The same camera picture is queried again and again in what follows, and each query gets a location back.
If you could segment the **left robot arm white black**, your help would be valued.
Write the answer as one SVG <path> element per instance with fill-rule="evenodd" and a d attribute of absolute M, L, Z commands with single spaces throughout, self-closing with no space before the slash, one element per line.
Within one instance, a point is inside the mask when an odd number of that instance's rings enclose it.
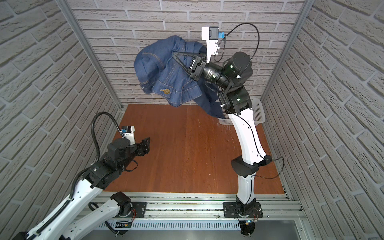
<path fill-rule="evenodd" d="M 75 177 L 71 191 L 42 222 L 28 232 L 19 232 L 15 240 L 80 240 L 102 223 L 118 216 L 135 214 L 131 199 L 122 192 L 113 194 L 102 206 L 80 220 L 75 218 L 89 203 L 116 180 L 135 157 L 150 151 L 150 138 L 132 144 L 120 138 L 108 145 L 102 159 Z"/>

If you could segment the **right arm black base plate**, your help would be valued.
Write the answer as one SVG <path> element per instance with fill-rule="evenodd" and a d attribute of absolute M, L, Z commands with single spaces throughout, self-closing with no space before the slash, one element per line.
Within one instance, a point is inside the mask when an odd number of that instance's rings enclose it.
<path fill-rule="evenodd" d="M 243 205 L 240 202 L 224 202 L 223 210 L 225 218 L 252 218 L 260 219 L 264 217 L 261 204 L 251 202 Z"/>

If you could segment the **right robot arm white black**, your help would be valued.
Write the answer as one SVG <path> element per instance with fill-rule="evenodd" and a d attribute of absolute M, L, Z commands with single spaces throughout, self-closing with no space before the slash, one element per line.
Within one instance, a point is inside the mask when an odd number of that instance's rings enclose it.
<path fill-rule="evenodd" d="M 205 57 L 204 54 L 173 52 L 173 59 L 191 79 L 203 79 L 219 88 L 219 102 L 233 123 L 241 144 L 242 155 L 232 160 L 231 165 L 239 183 L 236 206 L 245 216 L 256 208 L 256 173 L 260 167 L 272 162 L 257 136 L 253 104 L 244 87 L 253 74 L 251 57 L 237 52 L 222 67 L 208 62 Z"/>

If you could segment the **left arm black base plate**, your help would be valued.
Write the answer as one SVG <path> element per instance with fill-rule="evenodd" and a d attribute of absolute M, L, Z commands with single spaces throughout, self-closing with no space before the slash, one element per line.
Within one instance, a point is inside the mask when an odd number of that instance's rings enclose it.
<path fill-rule="evenodd" d="M 121 218 L 143 218 L 146 213 L 147 202 L 130 202 L 120 207 L 118 216 Z"/>

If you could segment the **blue denim trousers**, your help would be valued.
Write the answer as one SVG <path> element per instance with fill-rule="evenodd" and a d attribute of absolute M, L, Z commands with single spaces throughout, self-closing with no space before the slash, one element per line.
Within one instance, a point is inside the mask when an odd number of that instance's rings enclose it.
<path fill-rule="evenodd" d="M 204 79 L 191 79 L 173 59 L 174 52 L 206 54 L 207 48 L 179 36 L 158 40 L 143 48 L 136 56 L 134 68 L 144 93 L 159 95 L 173 107 L 194 101 L 208 115 L 223 119 L 218 87 Z"/>

